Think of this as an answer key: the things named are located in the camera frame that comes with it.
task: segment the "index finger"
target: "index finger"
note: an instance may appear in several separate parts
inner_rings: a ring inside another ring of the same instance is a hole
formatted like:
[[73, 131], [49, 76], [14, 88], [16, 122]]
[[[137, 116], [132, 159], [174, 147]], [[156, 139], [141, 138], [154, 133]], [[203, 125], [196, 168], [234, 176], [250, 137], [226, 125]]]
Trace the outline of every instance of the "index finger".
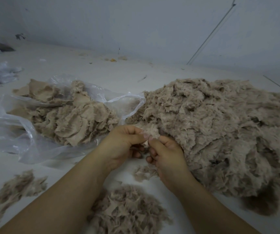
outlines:
[[124, 129], [126, 131], [127, 134], [133, 135], [133, 134], [140, 134], [141, 132], [143, 132], [142, 129], [135, 127], [133, 125], [125, 125]]

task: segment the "forearm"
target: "forearm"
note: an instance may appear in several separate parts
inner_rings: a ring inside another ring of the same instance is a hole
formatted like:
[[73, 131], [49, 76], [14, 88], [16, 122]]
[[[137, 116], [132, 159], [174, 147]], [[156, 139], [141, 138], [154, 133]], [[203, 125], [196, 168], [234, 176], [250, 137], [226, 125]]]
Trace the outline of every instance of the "forearm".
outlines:
[[192, 175], [175, 195], [197, 233], [259, 233], [221, 204]]
[[0, 229], [0, 234], [76, 233], [79, 231], [110, 170], [90, 153], [51, 188]]

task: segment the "hand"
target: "hand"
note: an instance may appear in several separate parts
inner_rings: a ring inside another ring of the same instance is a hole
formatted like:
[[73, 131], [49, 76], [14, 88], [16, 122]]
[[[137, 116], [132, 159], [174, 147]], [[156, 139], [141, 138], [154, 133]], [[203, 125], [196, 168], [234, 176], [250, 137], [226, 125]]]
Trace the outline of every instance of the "hand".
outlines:
[[194, 179], [186, 164], [181, 147], [172, 139], [160, 136], [148, 139], [150, 156], [146, 161], [158, 169], [158, 175], [164, 185], [176, 195], [183, 182]]
[[144, 151], [144, 147], [140, 144], [145, 142], [149, 135], [143, 133], [143, 130], [132, 126], [123, 125], [115, 127], [103, 141], [97, 146], [95, 152], [101, 156], [106, 165], [112, 171], [118, 168], [129, 157], [140, 158], [140, 151]]

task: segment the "person's right hand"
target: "person's right hand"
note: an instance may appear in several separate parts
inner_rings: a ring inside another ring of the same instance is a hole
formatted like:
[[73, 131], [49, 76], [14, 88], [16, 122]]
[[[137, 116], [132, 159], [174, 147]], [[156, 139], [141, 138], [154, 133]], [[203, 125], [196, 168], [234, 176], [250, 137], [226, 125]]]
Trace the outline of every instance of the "person's right hand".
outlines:
[[148, 142], [150, 156], [146, 161], [157, 167], [161, 181], [176, 195], [182, 183], [193, 179], [181, 147], [166, 136], [160, 136], [158, 140], [150, 137]]

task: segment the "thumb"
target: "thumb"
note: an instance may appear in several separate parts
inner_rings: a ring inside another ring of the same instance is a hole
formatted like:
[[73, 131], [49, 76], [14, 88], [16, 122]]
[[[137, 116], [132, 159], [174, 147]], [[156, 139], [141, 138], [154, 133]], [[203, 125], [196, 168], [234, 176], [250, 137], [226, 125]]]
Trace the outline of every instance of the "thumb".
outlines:
[[128, 140], [131, 144], [139, 144], [147, 141], [149, 138], [148, 134], [136, 134], [136, 135], [128, 135]]
[[149, 145], [156, 150], [157, 154], [160, 156], [163, 151], [165, 151], [166, 147], [163, 145], [158, 139], [150, 139], [148, 140]]

